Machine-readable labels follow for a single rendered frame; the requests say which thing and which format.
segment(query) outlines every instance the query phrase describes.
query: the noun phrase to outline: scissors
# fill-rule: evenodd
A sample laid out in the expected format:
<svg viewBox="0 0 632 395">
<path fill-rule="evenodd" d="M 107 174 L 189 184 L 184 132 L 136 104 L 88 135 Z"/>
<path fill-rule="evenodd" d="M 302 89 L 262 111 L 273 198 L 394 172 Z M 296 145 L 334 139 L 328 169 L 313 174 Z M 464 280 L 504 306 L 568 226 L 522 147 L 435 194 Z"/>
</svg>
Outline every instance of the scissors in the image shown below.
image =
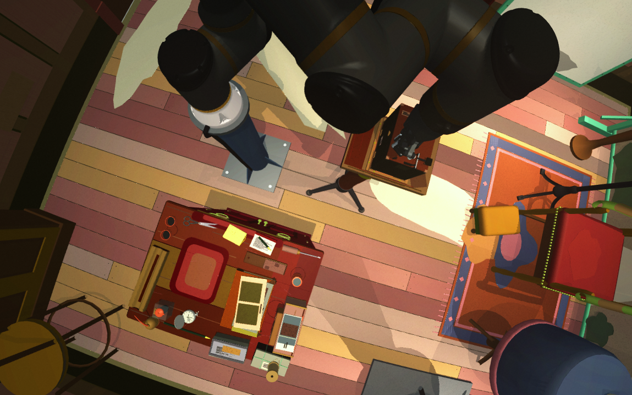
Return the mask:
<svg viewBox="0 0 632 395">
<path fill-rule="evenodd" d="M 184 217 L 184 226 L 188 227 L 192 224 L 199 224 L 202 227 L 210 227 L 211 229 L 216 229 L 216 224 L 214 224 L 213 222 L 196 222 L 192 220 L 189 216 Z"/>
</svg>

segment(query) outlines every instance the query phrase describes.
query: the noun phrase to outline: clock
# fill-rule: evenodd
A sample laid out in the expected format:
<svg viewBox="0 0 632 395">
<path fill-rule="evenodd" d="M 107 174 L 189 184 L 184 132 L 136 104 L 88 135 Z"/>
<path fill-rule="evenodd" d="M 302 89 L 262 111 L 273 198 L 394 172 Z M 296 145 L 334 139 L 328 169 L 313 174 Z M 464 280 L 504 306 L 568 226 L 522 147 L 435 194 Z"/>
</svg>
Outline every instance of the clock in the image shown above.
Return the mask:
<svg viewBox="0 0 632 395">
<path fill-rule="evenodd" d="M 187 310 L 182 313 L 182 317 L 184 317 L 184 323 L 192 323 L 196 319 L 196 311 Z"/>
</svg>

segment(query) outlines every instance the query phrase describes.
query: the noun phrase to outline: yellow sticky note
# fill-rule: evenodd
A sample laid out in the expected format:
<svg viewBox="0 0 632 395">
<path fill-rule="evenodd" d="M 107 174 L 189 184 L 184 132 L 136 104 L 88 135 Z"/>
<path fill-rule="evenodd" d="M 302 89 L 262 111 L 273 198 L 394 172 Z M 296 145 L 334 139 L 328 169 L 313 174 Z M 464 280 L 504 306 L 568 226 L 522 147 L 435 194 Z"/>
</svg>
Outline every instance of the yellow sticky note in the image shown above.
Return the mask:
<svg viewBox="0 0 632 395">
<path fill-rule="evenodd" d="M 240 245 L 245 241 L 247 236 L 247 233 L 241 231 L 237 227 L 228 225 L 228 229 L 226 229 L 226 232 L 223 234 L 223 239 L 230 240 L 230 242 Z"/>
</svg>

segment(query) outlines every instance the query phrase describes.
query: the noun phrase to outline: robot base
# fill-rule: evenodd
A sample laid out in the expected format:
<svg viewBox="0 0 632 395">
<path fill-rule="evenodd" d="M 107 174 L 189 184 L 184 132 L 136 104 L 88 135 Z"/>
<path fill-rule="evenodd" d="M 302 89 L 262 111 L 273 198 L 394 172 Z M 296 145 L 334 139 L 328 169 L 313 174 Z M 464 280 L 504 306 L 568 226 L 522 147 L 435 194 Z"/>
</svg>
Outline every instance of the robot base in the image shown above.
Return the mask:
<svg viewBox="0 0 632 395">
<path fill-rule="evenodd" d="M 289 153 L 291 143 L 284 140 L 279 140 L 272 136 L 265 136 L 265 149 L 267 150 L 270 159 L 278 163 L 280 166 L 284 166 L 286 161 L 286 155 Z M 234 156 L 229 155 L 226 166 L 221 173 L 225 178 L 234 179 L 239 183 L 256 186 L 257 188 L 264 189 L 265 191 L 274 192 L 277 188 L 277 181 L 281 175 L 281 168 L 272 164 L 268 164 L 266 168 L 260 171 L 253 171 L 248 183 L 248 168 Z"/>
</svg>

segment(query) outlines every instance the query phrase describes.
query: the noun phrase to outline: desk mat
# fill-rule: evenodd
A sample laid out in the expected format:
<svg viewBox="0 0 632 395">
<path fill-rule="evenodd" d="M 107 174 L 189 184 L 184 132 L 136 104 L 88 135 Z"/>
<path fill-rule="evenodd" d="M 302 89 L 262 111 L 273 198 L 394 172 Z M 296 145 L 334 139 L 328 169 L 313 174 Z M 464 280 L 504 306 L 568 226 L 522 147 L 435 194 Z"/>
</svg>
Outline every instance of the desk mat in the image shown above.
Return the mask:
<svg viewBox="0 0 632 395">
<path fill-rule="evenodd" d="M 553 195 L 520 202 L 516 200 L 519 195 L 552 190 L 552 185 L 540 175 L 540 168 L 546 169 L 550 179 L 565 186 L 591 184 L 588 174 L 563 165 L 554 156 L 542 155 L 490 133 L 474 206 L 515 204 L 520 209 L 548 209 L 554 200 Z M 586 207 L 588 197 L 587 191 L 570 194 L 560 199 L 557 206 Z M 501 267 L 502 262 L 507 270 L 532 276 L 543 224 L 524 219 L 521 216 L 521 234 L 514 235 L 516 239 L 512 242 L 515 244 L 515 256 L 509 260 L 504 258 L 504 255 L 509 254 L 507 249 L 505 254 L 502 253 L 503 237 L 500 237 L 494 258 L 497 266 Z M 498 338 L 516 324 L 530 319 L 542 319 L 563 326 L 569 296 L 493 273 L 489 260 L 472 264 L 465 246 L 462 252 L 440 326 L 440 336 L 485 347 L 486 337 L 471 326 L 469 319 L 474 319 L 489 334 Z"/>
</svg>

